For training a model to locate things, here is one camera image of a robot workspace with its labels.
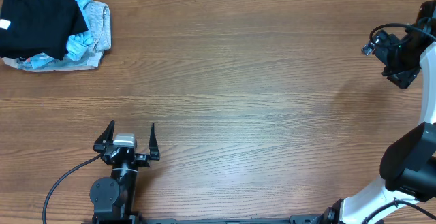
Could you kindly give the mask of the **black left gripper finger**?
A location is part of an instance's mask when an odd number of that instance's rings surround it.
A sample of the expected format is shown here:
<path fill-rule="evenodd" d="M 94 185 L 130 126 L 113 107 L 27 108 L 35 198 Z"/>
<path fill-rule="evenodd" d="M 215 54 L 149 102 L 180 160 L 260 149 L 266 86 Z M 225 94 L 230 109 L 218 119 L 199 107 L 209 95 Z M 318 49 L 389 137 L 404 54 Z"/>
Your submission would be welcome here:
<path fill-rule="evenodd" d="M 149 159 L 151 161 L 159 161 L 160 160 L 160 151 L 156 138 L 155 124 L 152 123 L 151 133 L 149 138 Z"/>
<path fill-rule="evenodd" d="M 111 120 L 105 131 L 96 139 L 93 144 L 95 152 L 104 152 L 108 145 L 113 143 L 115 121 Z"/>

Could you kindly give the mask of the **black t-shirt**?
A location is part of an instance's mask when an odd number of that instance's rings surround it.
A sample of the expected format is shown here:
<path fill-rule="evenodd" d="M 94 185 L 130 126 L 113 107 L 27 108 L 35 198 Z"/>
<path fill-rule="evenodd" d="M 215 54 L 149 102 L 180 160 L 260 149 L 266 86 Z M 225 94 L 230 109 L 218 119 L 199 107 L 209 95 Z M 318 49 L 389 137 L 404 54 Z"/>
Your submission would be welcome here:
<path fill-rule="evenodd" d="M 1 56 L 61 59 L 69 36 L 88 30 L 76 0 L 3 0 Z"/>

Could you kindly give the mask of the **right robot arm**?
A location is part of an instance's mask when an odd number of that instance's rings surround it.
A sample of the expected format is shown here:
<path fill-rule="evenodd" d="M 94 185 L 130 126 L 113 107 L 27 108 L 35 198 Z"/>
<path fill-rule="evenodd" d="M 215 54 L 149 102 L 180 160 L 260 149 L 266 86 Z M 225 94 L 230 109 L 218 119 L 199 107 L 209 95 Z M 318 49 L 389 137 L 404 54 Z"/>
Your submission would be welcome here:
<path fill-rule="evenodd" d="M 400 24 L 399 39 L 375 27 L 362 47 L 383 64 L 382 75 L 406 89 L 422 74 L 422 105 L 418 125 L 385 151 L 379 176 L 352 197 L 338 200 L 314 223 L 382 223 L 396 210 L 410 206 L 434 219 L 417 204 L 435 197 L 435 2 L 426 1 L 414 24 Z"/>

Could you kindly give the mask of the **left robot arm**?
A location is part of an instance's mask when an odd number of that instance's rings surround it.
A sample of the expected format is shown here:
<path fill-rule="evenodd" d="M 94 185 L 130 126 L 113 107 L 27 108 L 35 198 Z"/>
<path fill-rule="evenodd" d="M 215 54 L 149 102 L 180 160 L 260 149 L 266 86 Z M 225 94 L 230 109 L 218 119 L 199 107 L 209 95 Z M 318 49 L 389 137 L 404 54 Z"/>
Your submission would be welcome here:
<path fill-rule="evenodd" d="M 93 203 L 93 223 L 144 223 L 140 214 L 133 210 L 136 181 L 141 167 L 149 167 L 150 161 L 160 160 L 155 126 L 151 126 L 149 152 L 138 153 L 137 139 L 132 133 L 114 135 L 115 122 L 96 139 L 93 150 L 112 170 L 109 177 L 96 180 L 90 189 Z"/>

